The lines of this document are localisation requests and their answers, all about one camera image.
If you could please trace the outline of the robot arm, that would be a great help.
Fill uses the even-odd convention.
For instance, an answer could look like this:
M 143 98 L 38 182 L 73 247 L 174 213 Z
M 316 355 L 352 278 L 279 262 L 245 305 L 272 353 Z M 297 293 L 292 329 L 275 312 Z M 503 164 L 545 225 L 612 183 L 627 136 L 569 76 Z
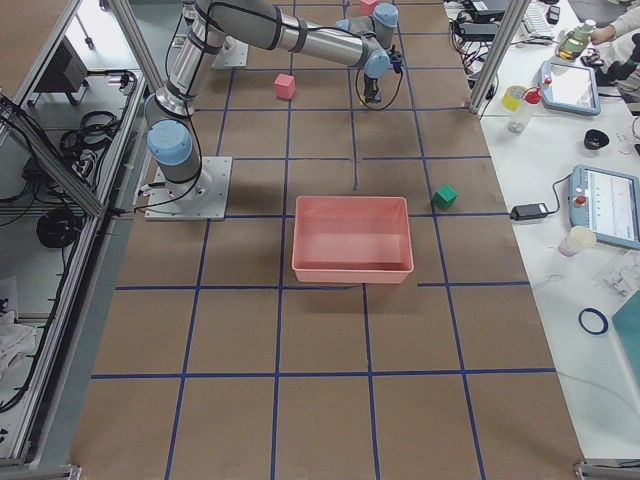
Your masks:
M 209 204 L 204 156 L 244 166 L 290 153 L 351 160 L 353 116 L 383 110 L 403 90 L 398 10 L 363 16 L 350 1 L 192 1 L 194 20 L 168 77 L 145 102 L 146 181 L 170 202 Z

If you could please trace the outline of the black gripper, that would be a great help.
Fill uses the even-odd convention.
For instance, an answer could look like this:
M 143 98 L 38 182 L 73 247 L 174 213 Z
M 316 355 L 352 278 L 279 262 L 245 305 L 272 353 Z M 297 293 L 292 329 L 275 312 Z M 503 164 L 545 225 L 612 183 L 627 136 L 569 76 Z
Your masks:
M 366 100 L 380 100 L 378 83 L 376 78 L 364 75 L 364 98 Z

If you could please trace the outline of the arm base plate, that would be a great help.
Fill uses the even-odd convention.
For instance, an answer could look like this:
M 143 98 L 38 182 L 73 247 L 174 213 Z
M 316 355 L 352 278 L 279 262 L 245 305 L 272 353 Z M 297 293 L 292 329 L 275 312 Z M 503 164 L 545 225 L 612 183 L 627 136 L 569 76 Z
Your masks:
M 231 157 L 205 156 L 196 186 L 187 195 L 179 198 L 190 188 L 191 183 L 181 186 L 167 183 L 160 167 L 157 167 L 154 181 L 164 185 L 150 191 L 151 206 L 145 209 L 144 217 L 150 221 L 223 221 L 226 216 L 231 171 Z

